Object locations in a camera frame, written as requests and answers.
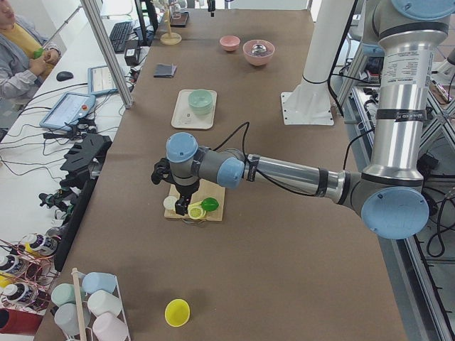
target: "person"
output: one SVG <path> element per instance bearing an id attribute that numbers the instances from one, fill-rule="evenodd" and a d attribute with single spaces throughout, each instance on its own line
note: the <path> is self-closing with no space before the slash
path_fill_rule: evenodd
<path id="1" fill-rule="evenodd" d="M 0 97 L 26 104 L 60 59 L 58 46 L 49 43 L 43 54 L 33 53 L 46 42 L 35 26 L 14 13 L 9 0 L 0 0 Z"/>

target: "beige tray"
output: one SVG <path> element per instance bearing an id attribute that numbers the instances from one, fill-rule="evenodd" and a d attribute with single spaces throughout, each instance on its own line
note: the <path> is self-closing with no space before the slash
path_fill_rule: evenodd
<path id="1" fill-rule="evenodd" d="M 171 185 L 169 195 L 173 195 L 174 197 L 180 196 L 174 185 Z M 201 180 L 199 191 L 193 194 L 191 203 L 202 201 L 207 197 L 214 197 L 220 206 L 215 211 L 207 212 L 207 215 L 204 219 L 211 222 L 221 222 L 223 220 L 223 210 L 225 206 L 225 188 L 215 183 L 211 183 L 210 181 Z M 171 219 L 190 219 L 188 215 L 182 217 L 181 215 L 176 214 L 174 211 L 166 209 L 164 210 L 164 217 Z"/>
<path id="2" fill-rule="evenodd" d="M 173 110 L 171 125 L 177 129 L 210 129 L 213 126 L 216 106 L 216 91 L 208 90 L 212 94 L 212 110 L 206 115 L 196 115 L 188 104 L 188 96 L 194 90 L 180 90 L 176 107 Z"/>

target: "white plate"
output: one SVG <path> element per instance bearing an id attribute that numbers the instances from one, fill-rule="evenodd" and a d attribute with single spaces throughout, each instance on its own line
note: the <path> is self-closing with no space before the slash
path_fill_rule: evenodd
<path id="1" fill-rule="evenodd" d="M 212 94 L 212 110 L 206 115 L 196 115 L 188 104 L 188 96 L 194 90 L 180 90 L 176 107 L 173 110 L 171 125 L 177 129 L 210 129 L 215 117 L 216 91 L 207 90 Z"/>

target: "yellow shirt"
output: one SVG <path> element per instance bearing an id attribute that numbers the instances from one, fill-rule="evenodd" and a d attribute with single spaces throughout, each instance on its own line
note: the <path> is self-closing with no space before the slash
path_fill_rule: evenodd
<path id="1" fill-rule="evenodd" d="M 30 35 L 26 30 L 20 27 L 17 23 L 14 24 L 12 30 L 1 30 L 0 33 L 3 34 L 11 42 L 15 43 L 26 56 L 30 59 L 33 59 L 33 52 L 40 49 L 42 46 L 34 37 Z M 50 71 L 54 68 L 54 65 L 46 64 L 46 70 L 40 75 L 44 80 L 49 76 Z"/>

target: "wooden cutting board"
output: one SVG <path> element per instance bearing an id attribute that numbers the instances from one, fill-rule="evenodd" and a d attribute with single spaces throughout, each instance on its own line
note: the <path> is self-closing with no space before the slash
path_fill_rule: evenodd
<path id="1" fill-rule="evenodd" d="M 169 195 L 180 197 L 174 185 L 171 185 Z M 223 220 L 223 210 L 225 206 L 225 188 L 201 179 L 198 192 L 194 193 L 191 197 L 191 204 L 202 201 L 207 197 L 215 198 L 220 206 L 215 211 L 207 212 L 204 219 L 211 222 L 221 222 Z M 173 210 L 166 209 L 164 210 L 164 217 L 170 219 L 190 219 L 188 215 L 181 216 L 176 214 Z"/>

